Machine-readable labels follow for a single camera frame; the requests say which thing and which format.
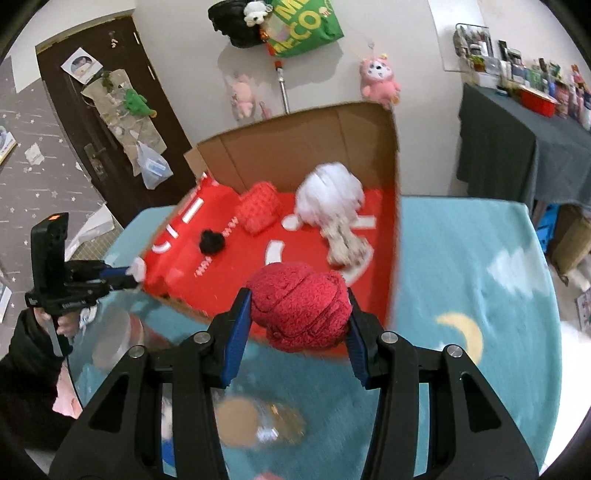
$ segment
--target table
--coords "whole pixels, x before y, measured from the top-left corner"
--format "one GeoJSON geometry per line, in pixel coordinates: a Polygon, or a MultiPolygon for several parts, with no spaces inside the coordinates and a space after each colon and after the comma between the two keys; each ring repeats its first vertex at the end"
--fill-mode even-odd
{"type": "MultiPolygon", "coordinates": [[[[129,264],[170,210],[142,212],[105,260],[129,264]]],[[[541,466],[560,399],[560,321],[527,209],[514,202],[421,197],[403,198],[401,213],[399,288],[392,295],[389,327],[417,346],[464,347],[541,466]],[[482,334],[480,345],[466,322],[482,334]]],[[[142,293],[117,292],[101,308],[112,303],[136,313],[173,343],[204,328],[142,293]]],[[[84,337],[76,338],[70,357],[83,404],[105,377],[92,364],[103,321],[99,316],[84,337]]],[[[264,471],[285,480],[361,477],[378,393],[364,391],[346,361],[289,355],[249,342],[230,391],[295,406],[308,424],[297,447],[259,452],[224,448],[232,480],[253,480],[264,471]]],[[[427,399],[422,388],[416,474],[424,472],[427,462],[427,399]]]]}
{"type": "Polygon", "coordinates": [[[469,196],[523,202],[535,225],[544,204],[591,207],[591,134],[574,119],[547,118],[469,84],[459,117],[457,179],[469,196]]]}

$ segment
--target metal pole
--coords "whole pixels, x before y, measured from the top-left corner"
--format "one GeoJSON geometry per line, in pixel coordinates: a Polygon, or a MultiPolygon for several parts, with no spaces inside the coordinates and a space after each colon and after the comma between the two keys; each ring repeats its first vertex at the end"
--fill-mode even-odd
{"type": "Polygon", "coordinates": [[[277,71],[277,79],[279,80],[279,88],[281,89],[281,101],[283,103],[283,111],[286,115],[289,115],[290,104],[287,101],[287,92],[285,91],[285,79],[283,78],[283,66],[280,61],[275,62],[275,70],[277,71]]]}

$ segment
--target yellow crescent moon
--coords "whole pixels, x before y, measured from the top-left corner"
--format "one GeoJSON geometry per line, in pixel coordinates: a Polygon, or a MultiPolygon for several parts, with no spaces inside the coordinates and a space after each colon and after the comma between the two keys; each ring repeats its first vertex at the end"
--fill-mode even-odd
{"type": "Polygon", "coordinates": [[[466,339],[466,353],[475,365],[480,363],[484,345],[482,332],[474,320],[463,313],[444,313],[437,318],[437,323],[459,330],[466,339]]]}

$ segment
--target brown wooden door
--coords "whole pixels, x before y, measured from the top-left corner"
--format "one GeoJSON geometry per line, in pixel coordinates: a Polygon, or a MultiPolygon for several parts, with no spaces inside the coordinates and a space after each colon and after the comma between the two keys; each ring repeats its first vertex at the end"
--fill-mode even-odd
{"type": "Polygon", "coordinates": [[[146,208],[178,203],[195,185],[195,177],[183,157],[191,145],[156,78],[131,17],[75,33],[43,50],[37,58],[41,78],[72,146],[121,225],[126,226],[146,208]],[[152,121],[166,143],[162,155],[174,174],[155,190],[146,189],[141,175],[133,176],[123,147],[101,120],[92,101],[80,93],[85,85],[61,69],[79,47],[99,60],[105,70],[125,69],[133,88],[158,112],[152,121]],[[98,155],[91,161],[92,150],[98,155]]]}

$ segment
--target black sleeve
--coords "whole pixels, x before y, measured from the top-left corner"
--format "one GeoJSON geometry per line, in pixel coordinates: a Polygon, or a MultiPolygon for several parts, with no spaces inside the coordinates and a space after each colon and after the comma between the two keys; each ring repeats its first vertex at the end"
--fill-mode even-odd
{"type": "Polygon", "coordinates": [[[23,310],[0,360],[0,410],[26,446],[56,450],[74,421],[53,411],[62,362],[33,310],[23,310]]]}

